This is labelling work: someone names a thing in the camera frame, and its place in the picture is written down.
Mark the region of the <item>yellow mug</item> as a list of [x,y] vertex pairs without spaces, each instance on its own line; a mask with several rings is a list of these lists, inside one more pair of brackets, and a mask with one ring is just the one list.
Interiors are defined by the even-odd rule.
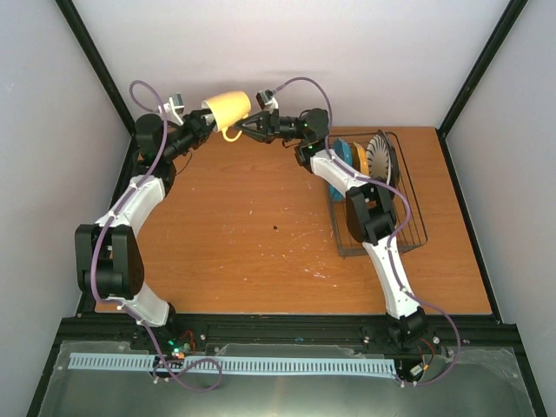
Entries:
[[251,102],[244,91],[236,90],[212,96],[202,101],[202,109],[208,109],[208,120],[215,125],[213,131],[221,133],[226,142],[235,142],[242,135],[239,131],[235,136],[228,136],[228,129],[236,122],[248,117],[251,111]]

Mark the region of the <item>teal polka dot plate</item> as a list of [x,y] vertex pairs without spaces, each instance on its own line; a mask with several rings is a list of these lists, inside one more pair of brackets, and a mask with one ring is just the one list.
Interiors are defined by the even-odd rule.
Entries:
[[[349,167],[353,166],[352,153],[346,141],[338,137],[333,143],[333,150]],[[332,185],[329,186],[329,195],[333,202],[340,202],[343,199],[343,194]]]

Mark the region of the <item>yellow plate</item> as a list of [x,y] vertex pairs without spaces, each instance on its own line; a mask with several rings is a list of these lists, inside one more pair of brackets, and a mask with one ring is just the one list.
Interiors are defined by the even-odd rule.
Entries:
[[353,167],[364,176],[369,176],[367,151],[357,142],[350,144]]

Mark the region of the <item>white blue striped plate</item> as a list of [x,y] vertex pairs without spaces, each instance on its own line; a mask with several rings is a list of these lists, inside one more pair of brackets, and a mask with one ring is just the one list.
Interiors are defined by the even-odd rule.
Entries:
[[366,147],[369,176],[390,182],[392,177],[392,163],[389,142],[382,131],[375,133]]

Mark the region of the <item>black rimmed striped plate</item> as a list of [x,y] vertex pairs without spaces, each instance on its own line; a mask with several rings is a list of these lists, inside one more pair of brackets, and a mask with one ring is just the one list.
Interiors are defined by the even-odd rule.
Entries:
[[395,147],[382,130],[378,132],[377,136],[378,149],[375,161],[378,176],[385,180],[390,187],[396,188],[400,178],[400,166]]

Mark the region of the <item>black wire dish rack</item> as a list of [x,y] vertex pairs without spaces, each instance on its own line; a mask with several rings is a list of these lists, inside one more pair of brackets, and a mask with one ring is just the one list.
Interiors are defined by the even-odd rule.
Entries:
[[[357,142],[364,149],[366,149],[368,141],[378,131],[379,130],[365,132],[362,134],[352,133],[334,135],[330,137],[330,145],[333,149],[334,141],[340,137],[349,144],[349,148],[351,143]],[[392,195],[396,223],[400,225],[405,218],[409,219],[397,235],[399,251],[404,254],[427,243],[427,230],[422,219],[420,206],[414,191],[414,185],[409,174],[399,138],[392,131],[384,133],[395,147],[400,166],[400,178],[396,187],[400,193],[398,195]],[[363,256],[366,254],[365,249],[351,236],[348,230],[347,204],[345,198],[343,197],[340,202],[333,202],[329,195],[329,186],[330,185],[328,184],[325,186],[325,196],[327,199],[328,212],[332,226],[332,236],[335,240],[337,252],[341,257]]]

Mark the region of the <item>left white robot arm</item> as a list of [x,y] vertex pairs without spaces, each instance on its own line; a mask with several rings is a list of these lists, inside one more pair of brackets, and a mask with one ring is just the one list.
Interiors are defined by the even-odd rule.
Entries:
[[175,310],[145,281],[137,235],[153,209],[171,190],[174,160],[204,144],[215,127],[207,109],[194,110],[183,123],[164,122],[155,114],[136,120],[137,160],[129,185],[108,213],[75,232],[78,287],[130,313],[148,325],[150,339],[161,349],[174,348],[180,327],[170,320]]

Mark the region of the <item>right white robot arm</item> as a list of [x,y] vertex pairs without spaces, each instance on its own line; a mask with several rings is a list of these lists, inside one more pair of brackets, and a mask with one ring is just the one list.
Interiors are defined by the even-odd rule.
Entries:
[[426,331],[427,319],[400,258],[392,198],[397,190],[358,173],[331,149],[329,112],[314,108],[293,117],[282,116],[278,109],[266,109],[235,122],[234,127],[257,142],[298,142],[294,150],[299,165],[344,196],[348,232],[362,244],[380,281],[391,343],[403,349],[419,339]]

